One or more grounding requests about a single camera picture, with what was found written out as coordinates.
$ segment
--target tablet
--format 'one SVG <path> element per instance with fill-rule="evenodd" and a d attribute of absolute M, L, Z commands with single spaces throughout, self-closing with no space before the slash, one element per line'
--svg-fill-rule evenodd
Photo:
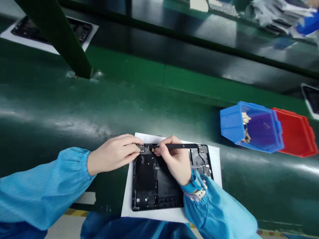
<path fill-rule="evenodd" d="M 183 191 L 170 174 L 164 159 L 154 154 L 157 144 L 138 146 L 141 152 L 133 161 L 132 210 L 183 207 Z M 207 145 L 179 145 L 182 146 L 188 149 L 191 168 L 213 179 Z"/>

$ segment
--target person's left hand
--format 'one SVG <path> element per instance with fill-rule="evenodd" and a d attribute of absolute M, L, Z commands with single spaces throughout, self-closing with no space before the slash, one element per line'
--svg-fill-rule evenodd
<path fill-rule="evenodd" d="M 136 144 L 143 144 L 143 142 L 130 134 L 109 139 L 89 154 L 87 171 L 92 176 L 128 164 L 140 154 L 141 150 Z"/>

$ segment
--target blue object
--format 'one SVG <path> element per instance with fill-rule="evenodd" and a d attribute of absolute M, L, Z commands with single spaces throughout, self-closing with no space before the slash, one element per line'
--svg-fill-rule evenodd
<path fill-rule="evenodd" d="M 0 179 L 0 238 L 44 238 L 47 229 L 79 198 L 95 176 L 90 151 L 69 148 L 57 160 Z M 194 181 L 203 180 L 193 174 Z M 204 238 L 260 239 L 255 218 L 213 180 L 199 201 L 184 196 L 185 213 Z M 190 225 L 90 212 L 81 238 L 193 238 Z"/>
<path fill-rule="evenodd" d="M 242 141 L 245 138 L 242 112 L 251 118 L 247 124 L 250 143 Z M 220 127 L 224 137 L 246 148 L 267 153 L 284 148 L 277 114 L 264 106 L 240 101 L 235 106 L 223 109 L 220 111 Z"/>
<path fill-rule="evenodd" d="M 306 36 L 319 29 L 319 12 L 316 12 L 312 17 L 304 17 L 304 26 L 300 23 L 295 27 L 297 32 Z"/>

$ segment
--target cable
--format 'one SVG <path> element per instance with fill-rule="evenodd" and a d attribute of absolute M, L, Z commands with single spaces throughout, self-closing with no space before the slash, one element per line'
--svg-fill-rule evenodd
<path fill-rule="evenodd" d="M 203 159 L 203 157 L 200 155 L 199 151 L 198 152 L 198 155 L 200 156 L 200 158 L 202 159 L 202 161 L 204 162 L 204 164 L 206 163 L 205 160 Z"/>

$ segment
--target finger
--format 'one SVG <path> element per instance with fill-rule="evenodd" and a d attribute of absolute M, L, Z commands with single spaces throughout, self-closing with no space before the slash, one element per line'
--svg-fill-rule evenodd
<path fill-rule="evenodd" d="M 135 152 L 135 153 L 132 153 L 132 154 L 126 156 L 126 157 L 124 158 L 124 160 L 121 162 L 122 166 L 124 166 L 124 165 L 130 163 L 131 161 L 133 161 L 134 159 L 136 159 L 136 157 L 137 157 L 139 154 L 140 154 L 140 153 Z"/>
<path fill-rule="evenodd" d="M 125 137 L 127 137 L 127 136 L 133 136 L 133 135 L 131 135 L 131 134 L 122 134 L 122 135 L 119 135 L 119 136 L 114 137 L 114 138 L 112 138 L 112 139 L 113 139 L 113 140 L 118 140 L 118 139 L 125 138 Z"/>
<path fill-rule="evenodd" d="M 123 150 L 122 150 L 122 155 L 121 157 L 124 158 L 132 153 L 139 153 L 141 151 L 141 149 L 136 146 L 135 144 L 129 144 L 129 145 L 125 145 L 123 147 Z"/>
<path fill-rule="evenodd" d="M 160 149 L 159 149 L 159 148 L 155 148 L 155 149 L 154 149 L 154 154 L 159 154 L 159 155 L 160 155 Z"/>
<path fill-rule="evenodd" d="M 138 137 L 134 137 L 133 135 L 123 137 L 119 141 L 120 141 L 120 144 L 123 146 L 133 144 L 133 143 L 141 144 L 141 145 L 143 144 L 143 142 Z"/>
<path fill-rule="evenodd" d="M 161 143 L 164 144 L 181 144 L 182 142 L 174 135 L 164 139 Z"/>
<path fill-rule="evenodd" d="M 159 149 L 160 149 L 160 154 L 163 157 L 164 161 L 166 162 L 166 164 L 171 164 L 173 157 L 170 155 L 168 148 L 166 147 L 165 144 L 160 143 L 159 145 Z"/>

